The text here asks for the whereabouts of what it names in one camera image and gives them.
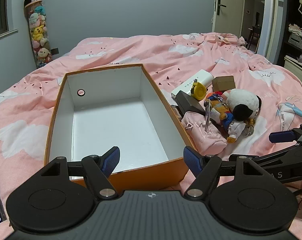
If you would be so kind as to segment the orange cardboard box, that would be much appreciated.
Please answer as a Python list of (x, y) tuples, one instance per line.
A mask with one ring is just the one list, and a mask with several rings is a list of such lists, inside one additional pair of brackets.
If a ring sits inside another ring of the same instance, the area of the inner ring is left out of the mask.
[(44, 161), (80, 161), (116, 146), (120, 161), (110, 182), (117, 191), (160, 190), (188, 171), (192, 146), (175, 111), (142, 64), (67, 73), (49, 126)]

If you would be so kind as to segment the white storage bin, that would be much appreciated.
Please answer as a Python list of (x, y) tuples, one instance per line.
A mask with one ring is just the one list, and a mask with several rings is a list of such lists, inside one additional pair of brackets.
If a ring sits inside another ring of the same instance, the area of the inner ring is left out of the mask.
[(284, 61), (284, 68), (297, 76), (302, 82), (302, 63), (287, 55), (284, 57)]

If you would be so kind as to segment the panda plush toy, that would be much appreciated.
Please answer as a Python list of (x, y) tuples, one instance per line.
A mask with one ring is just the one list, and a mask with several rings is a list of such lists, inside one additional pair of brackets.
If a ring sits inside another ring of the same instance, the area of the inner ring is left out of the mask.
[(223, 127), (227, 131), (227, 142), (234, 143), (243, 135), (253, 135), (256, 118), (261, 109), (261, 98), (246, 89), (231, 89), (223, 92), (223, 99), (231, 117), (225, 119)]

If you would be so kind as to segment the orange blue figure keychain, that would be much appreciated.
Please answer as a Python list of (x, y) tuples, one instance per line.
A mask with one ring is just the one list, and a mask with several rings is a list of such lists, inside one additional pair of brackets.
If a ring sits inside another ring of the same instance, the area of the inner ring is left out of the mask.
[(211, 121), (227, 132), (228, 137), (226, 140), (228, 143), (234, 143), (236, 141), (236, 136), (231, 133), (231, 125), (234, 124), (234, 116), (224, 101), (222, 93), (209, 93), (206, 96), (205, 103), (207, 103), (210, 110)]

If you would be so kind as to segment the pink pouch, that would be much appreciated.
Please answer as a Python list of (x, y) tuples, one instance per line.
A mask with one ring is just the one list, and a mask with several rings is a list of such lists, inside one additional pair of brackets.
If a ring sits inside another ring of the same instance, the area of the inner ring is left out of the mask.
[(181, 123), (201, 155), (217, 155), (227, 146), (227, 141), (220, 131), (211, 122), (206, 124), (203, 115), (186, 112)]

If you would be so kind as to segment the black rectangular case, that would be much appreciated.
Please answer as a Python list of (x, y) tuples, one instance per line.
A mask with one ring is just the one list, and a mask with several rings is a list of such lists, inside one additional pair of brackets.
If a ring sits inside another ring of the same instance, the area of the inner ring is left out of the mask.
[(177, 103), (182, 116), (184, 116), (187, 112), (205, 115), (205, 110), (199, 104), (199, 102), (194, 97), (181, 90), (176, 94), (175, 102)]

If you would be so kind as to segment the yellow tape measure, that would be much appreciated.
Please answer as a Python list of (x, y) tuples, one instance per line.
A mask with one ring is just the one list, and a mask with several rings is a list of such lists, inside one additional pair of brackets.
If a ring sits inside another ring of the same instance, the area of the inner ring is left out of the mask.
[(201, 101), (206, 97), (206, 94), (207, 88), (195, 79), (191, 87), (191, 96), (196, 100)]

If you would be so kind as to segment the pink cloud-print duvet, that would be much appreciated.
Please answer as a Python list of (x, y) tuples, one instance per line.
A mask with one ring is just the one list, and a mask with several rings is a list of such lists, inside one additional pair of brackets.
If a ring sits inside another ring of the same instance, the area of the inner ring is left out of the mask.
[(244, 48), (231, 34), (91, 37), (67, 55), (35, 70), (0, 93), (0, 199), (40, 170), (52, 112), (68, 72), (106, 65), (141, 63), (166, 94), (200, 70), (231, 75), (237, 88), (262, 100), (254, 133), (221, 152), (265, 155), (285, 147), (272, 144), (270, 133), (302, 124), (302, 83), (290, 71)]

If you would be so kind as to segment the hanging plush toy organizer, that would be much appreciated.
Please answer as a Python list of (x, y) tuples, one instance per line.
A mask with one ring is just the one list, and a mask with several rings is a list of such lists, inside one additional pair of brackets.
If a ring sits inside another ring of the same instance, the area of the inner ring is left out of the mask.
[(24, 8), (29, 26), (30, 41), (37, 68), (52, 61), (47, 29), (47, 15), (42, 0), (35, 0)]

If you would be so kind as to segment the beige bedroom door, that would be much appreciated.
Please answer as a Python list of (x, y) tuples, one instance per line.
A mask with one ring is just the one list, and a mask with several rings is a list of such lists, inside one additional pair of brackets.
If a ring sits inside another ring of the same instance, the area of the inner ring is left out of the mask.
[(212, 32), (241, 36), (245, 0), (214, 0)]

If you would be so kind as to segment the dark wardrobe shelf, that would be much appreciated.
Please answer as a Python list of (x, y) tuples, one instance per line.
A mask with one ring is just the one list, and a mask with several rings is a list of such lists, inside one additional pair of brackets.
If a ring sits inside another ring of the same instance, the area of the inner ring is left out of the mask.
[(284, 0), (284, 32), (282, 38), (282, 45), (279, 51), (277, 64), (284, 65), (285, 57), (297, 59), (302, 55), (302, 43), (300, 38), (295, 38), (293, 42), (289, 42), (291, 32), (289, 32), (290, 25), (296, 25), (302, 29), (302, 5), (300, 0)]

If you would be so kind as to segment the small brown gift box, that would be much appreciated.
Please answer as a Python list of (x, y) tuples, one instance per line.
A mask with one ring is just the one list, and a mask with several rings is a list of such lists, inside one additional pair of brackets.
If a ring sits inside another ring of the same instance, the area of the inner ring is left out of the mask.
[(217, 76), (212, 80), (212, 89), (214, 92), (225, 92), (227, 90), (235, 89), (234, 77), (231, 76)]

